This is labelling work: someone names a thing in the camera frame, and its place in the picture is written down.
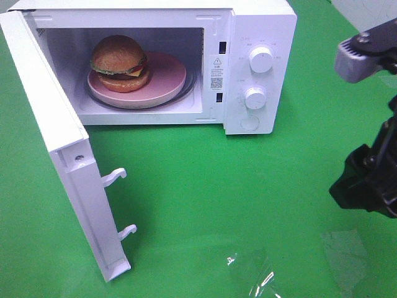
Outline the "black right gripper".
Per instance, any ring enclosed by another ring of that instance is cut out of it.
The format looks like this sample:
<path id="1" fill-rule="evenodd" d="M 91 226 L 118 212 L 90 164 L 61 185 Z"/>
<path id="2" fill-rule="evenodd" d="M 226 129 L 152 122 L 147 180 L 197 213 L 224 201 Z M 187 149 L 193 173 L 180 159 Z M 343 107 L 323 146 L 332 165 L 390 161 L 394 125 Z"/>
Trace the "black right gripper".
<path id="1" fill-rule="evenodd" d="M 344 162 L 344 170 L 329 188 L 342 209 L 362 209 L 396 217 L 396 98 L 393 115 L 382 123 L 371 147 L 361 145 Z"/>

